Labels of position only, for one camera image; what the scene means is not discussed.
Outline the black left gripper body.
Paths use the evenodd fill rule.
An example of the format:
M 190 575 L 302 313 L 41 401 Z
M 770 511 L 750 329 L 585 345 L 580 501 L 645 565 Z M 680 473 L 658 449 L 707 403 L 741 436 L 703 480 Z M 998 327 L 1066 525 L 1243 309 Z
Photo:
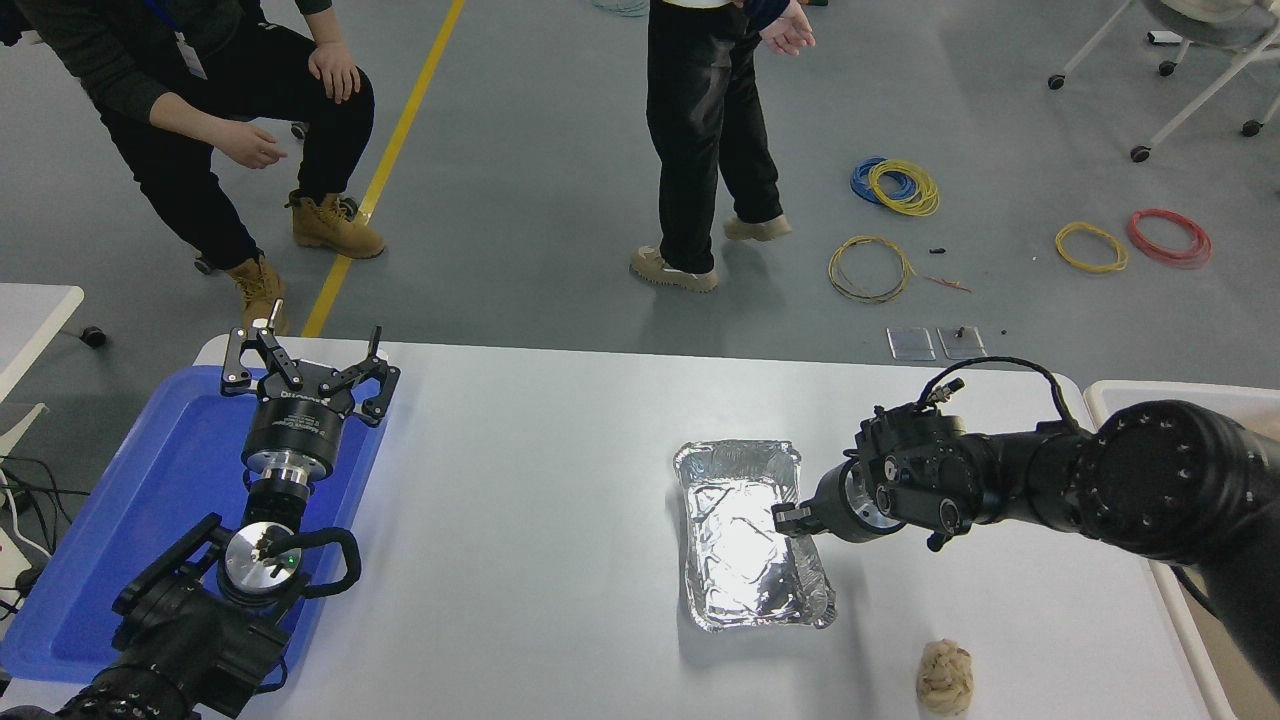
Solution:
M 355 407 L 352 392 L 340 389 L 323 397 L 316 384 L 288 389 L 284 380 L 264 377 L 256 395 L 259 404 L 244 442 L 243 464 L 264 473 L 269 460 L 292 454 L 292 462 L 308 473 L 332 473 L 343 425 Z

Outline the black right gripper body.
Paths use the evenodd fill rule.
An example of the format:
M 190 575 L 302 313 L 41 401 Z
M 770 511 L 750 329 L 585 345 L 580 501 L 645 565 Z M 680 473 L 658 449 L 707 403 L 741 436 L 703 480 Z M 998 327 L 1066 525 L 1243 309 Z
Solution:
M 813 515 L 823 532 L 855 544 L 864 542 L 860 515 L 863 505 L 864 484 L 856 459 L 847 459 L 829 469 L 819 479 L 810 501 Z

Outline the person's right hand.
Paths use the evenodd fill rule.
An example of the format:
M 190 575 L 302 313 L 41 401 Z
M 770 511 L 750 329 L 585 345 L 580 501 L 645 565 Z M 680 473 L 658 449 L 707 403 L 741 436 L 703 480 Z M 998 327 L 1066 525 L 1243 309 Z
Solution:
M 288 158 L 274 136 L 241 120 L 220 122 L 212 132 L 211 145 L 237 164 L 255 170 Z

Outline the person's left hand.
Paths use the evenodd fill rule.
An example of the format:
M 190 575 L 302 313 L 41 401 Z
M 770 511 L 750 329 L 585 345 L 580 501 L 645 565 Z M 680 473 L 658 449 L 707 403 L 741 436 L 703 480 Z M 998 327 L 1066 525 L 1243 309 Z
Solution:
M 348 102 L 362 87 L 360 69 L 344 41 L 317 41 L 307 68 L 334 104 Z
M 797 56 L 814 47 L 817 37 L 799 1 L 788 1 L 781 14 L 758 31 L 762 45 L 774 54 Z

